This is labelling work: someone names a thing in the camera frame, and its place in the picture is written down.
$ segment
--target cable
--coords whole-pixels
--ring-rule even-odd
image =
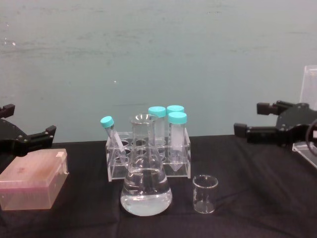
[[[315,155],[315,156],[317,157],[317,153],[315,153],[315,152],[313,151],[313,149],[312,149],[312,147],[311,147],[311,144],[310,144],[310,142],[309,142],[309,135],[310,135],[310,133],[311,133],[313,127],[314,127],[316,124],[317,124],[317,119],[315,119],[315,120],[313,121],[313,123],[308,127],[308,129],[307,129],[307,131],[306,131],[306,135],[305,135],[305,141],[306,141],[306,144],[307,144],[307,147],[308,147],[309,151],[310,151],[313,155]]]

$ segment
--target glass beaker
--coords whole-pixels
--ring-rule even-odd
[[[139,114],[131,119],[132,151],[120,200],[125,210],[137,216],[156,215],[172,202],[172,192],[155,144],[156,119],[151,114]]]

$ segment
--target clear liquid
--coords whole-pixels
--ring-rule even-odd
[[[135,169],[128,172],[121,193],[125,210],[137,216],[152,216],[172,202],[172,192],[162,170]]]

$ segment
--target black fabric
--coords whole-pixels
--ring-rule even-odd
[[[136,217],[120,206],[122,180],[107,181],[104,142],[66,148],[68,176],[53,208],[0,211],[0,238],[315,238],[317,170],[290,148],[234,136],[191,137],[192,176],[219,180],[218,208],[198,214],[192,179],[169,178],[173,202]]]

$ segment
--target black tablecloth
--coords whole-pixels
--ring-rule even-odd
[[[0,238],[316,238],[317,170],[290,148],[234,136],[191,137],[192,176],[219,180],[218,208],[192,206],[192,180],[169,178],[173,202],[136,217],[121,207],[122,180],[108,182],[105,142],[66,148],[70,174],[52,209],[0,211]]]

